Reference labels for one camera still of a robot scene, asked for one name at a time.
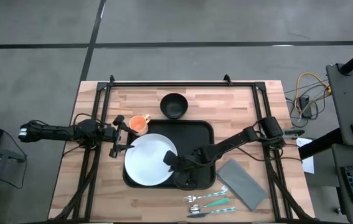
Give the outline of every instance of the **table leg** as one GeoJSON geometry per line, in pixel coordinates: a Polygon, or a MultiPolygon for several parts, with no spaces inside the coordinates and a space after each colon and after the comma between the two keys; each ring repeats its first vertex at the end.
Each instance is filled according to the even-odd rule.
{"type": "Polygon", "coordinates": [[[343,144],[341,130],[339,128],[330,131],[313,142],[300,147],[299,155],[301,156],[301,159],[306,159],[316,153],[331,148],[331,145],[333,144],[343,144]]]}

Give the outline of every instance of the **butcher block tabletop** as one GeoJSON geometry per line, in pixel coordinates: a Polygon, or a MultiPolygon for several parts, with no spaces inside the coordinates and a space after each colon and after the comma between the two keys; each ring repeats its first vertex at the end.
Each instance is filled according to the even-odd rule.
{"type": "MultiPolygon", "coordinates": [[[[281,81],[263,81],[266,83],[271,114],[276,117],[282,129],[291,128],[288,108],[283,93],[281,81]]],[[[73,117],[79,113],[92,113],[98,82],[81,82],[78,91],[73,117]]],[[[112,87],[106,123],[112,123],[115,117],[122,114],[125,123],[137,114],[150,114],[151,119],[167,119],[159,108],[160,100],[169,93],[184,95],[189,103],[187,113],[181,118],[186,120],[204,120],[214,129],[215,143],[223,141],[243,128],[251,126],[257,120],[253,102],[252,88],[241,86],[203,86],[203,87],[112,87]]],[[[265,116],[261,93],[259,99],[261,111],[265,116]]],[[[102,96],[98,117],[101,116],[102,96]]],[[[77,121],[87,117],[79,116],[77,121]]],[[[123,132],[120,144],[126,143],[127,134],[123,132]]],[[[65,151],[77,146],[68,142],[65,151]]],[[[101,148],[100,162],[96,178],[93,198],[91,222],[271,222],[274,221],[273,209],[268,186],[265,163],[254,161],[239,150],[232,150],[216,162],[216,168],[222,167],[229,159],[235,159],[240,165],[268,192],[254,212],[251,212],[236,196],[227,192],[230,202],[211,208],[209,212],[221,208],[236,207],[236,212],[207,215],[204,218],[186,218],[191,204],[182,202],[187,195],[205,195],[220,192],[223,184],[217,179],[211,188],[206,190],[183,191],[178,189],[139,189],[128,187],[123,180],[123,164],[125,152],[118,154],[116,159],[109,156],[112,143],[104,142],[101,148]]],[[[246,144],[244,150],[256,158],[263,159],[261,144],[258,142],[246,144]]],[[[58,215],[74,195],[80,176],[84,149],[76,149],[62,159],[59,176],[55,185],[54,196],[50,207],[49,218],[58,215]]],[[[296,146],[286,146],[283,156],[299,158],[296,146]]],[[[292,196],[304,211],[314,216],[309,196],[308,186],[300,161],[283,159],[283,169],[286,185],[292,196]]],[[[285,217],[283,198],[280,191],[278,204],[281,216],[285,217]]],[[[87,190],[82,198],[81,214],[85,211],[87,190]]],[[[205,205],[222,197],[212,197],[198,200],[205,205]]]]}

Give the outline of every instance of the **utensil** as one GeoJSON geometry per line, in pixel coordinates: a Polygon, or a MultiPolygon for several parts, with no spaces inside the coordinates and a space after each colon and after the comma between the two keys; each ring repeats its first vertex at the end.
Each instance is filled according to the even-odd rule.
{"type": "Polygon", "coordinates": [[[142,116],[142,115],[137,115],[133,116],[129,120],[129,127],[133,129],[133,131],[136,131],[135,135],[137,136],[142,136],[146,134],[149,130],[148,123],[150,122],[151,117],[150,115],[142,116]]]}
{"type": "Polygon", "coordinates": [[[207,195],[203,195],[203,196],[193,196],[193,195],[189,195],[183,198],[183,202],[194,202],[197,199],[200,198],[207,198],[207,197],[214,197],[214,196],[220,196],[220,195],[226,195],[226,192],[216,192],[216,193],[212,193],[212,194],[207,194],[207,195]]]}
{"type": "Polygon", "coordinates": [[[162,98],[159,107],[167,118],[178,119],[186,113],[189,104],[184,96],[170,93],[162,98]]]}
{"type": "Polygon", "coordinates": [[[125,154],[125,170],[136,183],[154,186],[167,180],[173,173],[163,159],[167,151],[177,155],[172,141],[160,134],[146,134],[135,139],[134,146],[125,154]]]}
{"type": "Polygon", "coordinates": [[[222,198],[220,200],[217,200],[217,201],[214,201],[214,202],[211,202],[207,205],[204,205],[204,206],[200,206],[200,205],[193,205],[190,207],[190,213],[191,214],[198,214],[201,212],[201,208],[207,208],[207,207],[212,207],[212,206],[216,206],[216,205],[222,205],[222,204],[225,204],[225,203],[229,203],[230,199],[227,197],[227,198],[222,198]]]}
{"type": "Polygon", "coordinates": [[[205,212],[205,213],[200,213],[200,214],[188,215],[187,218],[202,218],[202,217],[206,217],[209,214],[222,213],[222,212],[234,212],[234,211],[236,211],[236,207],[215,210],[212,212],[205,212]]]}

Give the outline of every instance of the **orange mug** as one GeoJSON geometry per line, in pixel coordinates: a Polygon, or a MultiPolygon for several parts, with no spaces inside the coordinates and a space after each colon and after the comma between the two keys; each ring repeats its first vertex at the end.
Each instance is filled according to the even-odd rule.
{"type": "Polygon", "coordinates": [[[146,116],[137,115],[129,120],[129,127],[137,132],[135,135],[142,136],[149,131],[150,120],[151,117],[148,114],[146,116]]]}

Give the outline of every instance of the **gray napkin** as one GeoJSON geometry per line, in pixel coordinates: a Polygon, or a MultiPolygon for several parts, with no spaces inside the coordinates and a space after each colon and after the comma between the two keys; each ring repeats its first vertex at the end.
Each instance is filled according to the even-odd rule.
{"type": "Polygon", "coordinates": [[[220,180],[251,212],[268,197],[265,190],[234,159],[227,161],[217,173],[220,180]]]}

